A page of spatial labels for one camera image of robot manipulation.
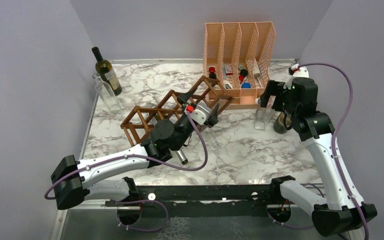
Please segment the green bottle silver cap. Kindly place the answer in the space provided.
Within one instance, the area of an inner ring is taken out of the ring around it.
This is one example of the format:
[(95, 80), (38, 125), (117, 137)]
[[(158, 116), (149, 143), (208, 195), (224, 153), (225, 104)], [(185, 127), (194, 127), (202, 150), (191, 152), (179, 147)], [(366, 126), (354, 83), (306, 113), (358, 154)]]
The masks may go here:
[[(161, 119), (162, 118), (160, 118), (159, 115), (155, 115), (154, 118), (150, 122), (155, 125)], [(183, 151), (181, 149), (176, 150), (176, 151), (172, 150), (171, 153), (173, 155), (177, 156), (177, 158), (179, 159), (179, 161), (181, 162), (182, 165), (186, 165), (189, 162), (187, 157), (185, 156), (185, 154), (183, 153)]]

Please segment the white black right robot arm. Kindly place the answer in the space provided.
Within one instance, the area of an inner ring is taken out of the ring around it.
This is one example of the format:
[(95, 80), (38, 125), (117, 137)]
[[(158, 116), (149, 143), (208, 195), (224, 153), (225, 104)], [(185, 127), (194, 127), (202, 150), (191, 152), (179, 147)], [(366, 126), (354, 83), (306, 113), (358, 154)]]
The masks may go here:
[(317, 232), (323, 237), (358, 230), (377, 216), (374, 204), (365, 203), (355, 189), (340, 151), (332, 142), (334, 125), (330, 117), (317, 110), (318, 86), (307, 77), (294, 78), (290, 86), (269, 80), (260, 96), (260, 106), (266, 107), (274, 97), (272, 109), (290, 116), (292, 129), (310, 152), (320, 178), (325, 197), (321, 197), (292, 176), (272, 179), (269, 199), (280, 204), (289, 200), (311, 216)]

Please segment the clear glass bottle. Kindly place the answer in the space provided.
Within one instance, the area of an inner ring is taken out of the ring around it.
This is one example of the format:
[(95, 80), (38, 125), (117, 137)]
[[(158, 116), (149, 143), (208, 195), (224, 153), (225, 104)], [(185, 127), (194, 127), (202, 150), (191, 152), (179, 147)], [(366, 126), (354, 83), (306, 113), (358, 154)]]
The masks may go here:
[(266, 107), (259, 107), (255, 111), (254, 128), (256, 130), (265, 130), (275, 115), (273, 107), (274, 100), (269, 100)]
[(103, 81), (98, 73), (94, 73), (92, 78), (95, 81), (95, 90), (107, 107), (108, 111), (113, 115), (118, 114), (122, 108), (120, 101), (116, 97), (111, 86)]
[(216, 148), (219, 146), (219, 143), (218, 143), (216, 137), (214, 136), (211, 128), (204, 125), (204, 126), (200, 126), (198, 129), (199, 129), (208, 149), (209, 148)]

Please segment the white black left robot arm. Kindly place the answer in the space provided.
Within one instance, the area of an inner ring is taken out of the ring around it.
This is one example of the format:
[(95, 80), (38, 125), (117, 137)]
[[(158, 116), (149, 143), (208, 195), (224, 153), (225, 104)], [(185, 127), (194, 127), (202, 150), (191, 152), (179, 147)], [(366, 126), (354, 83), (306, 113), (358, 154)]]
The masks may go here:
[[(148, 131), (143, 140), (127, 150), (107, 156), (76, 160), (65, 156), (50, 176), (52, 185), (44, 198), (54, 200), (58, 210), (76, 207), (86, 200), (120, 200), (132, 205), (139, 199), (136, 185), (131, 178), (119, 182), (107, 182), (110, 177), (135, 170), (144, 170), (164, 165), (182, 171), (199, 171), (208, 162), (208, 149), (199, 127), (213, 127), (218, 123), (219, 104), (205, 100), (193, 102), (193, 92), (177, 96), (182, 116), (172, 122), (168, 117), (160, 118), (152, 128), (143, 120)], [(185, 167), (188, 158), (182, 148), (196, 132), (204, 149), (204, 162), (198, 167)]]

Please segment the green bottle white label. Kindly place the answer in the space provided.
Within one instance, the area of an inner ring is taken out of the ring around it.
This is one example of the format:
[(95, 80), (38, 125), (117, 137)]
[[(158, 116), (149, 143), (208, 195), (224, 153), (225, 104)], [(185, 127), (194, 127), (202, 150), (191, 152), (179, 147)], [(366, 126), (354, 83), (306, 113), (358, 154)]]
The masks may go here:
[(291, 118), (286, 113), (282, 112), (275, 120), (273, 129), (278, 134), (285, 134), (292, 129)]

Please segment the dark green wine bottle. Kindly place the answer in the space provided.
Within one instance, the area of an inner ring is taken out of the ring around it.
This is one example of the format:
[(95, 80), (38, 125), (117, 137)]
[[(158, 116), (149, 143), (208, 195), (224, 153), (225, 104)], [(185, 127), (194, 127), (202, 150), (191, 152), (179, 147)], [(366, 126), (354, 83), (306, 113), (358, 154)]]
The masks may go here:
[(112, 64), (102, 57), (102, 54), (97, 46), (94, 46), (91, 51), (96, 59), (96, 72), (100, 75), (104, 82), (110, 85), (113, 93), (118, 96), (122, 93), (122, 87)]

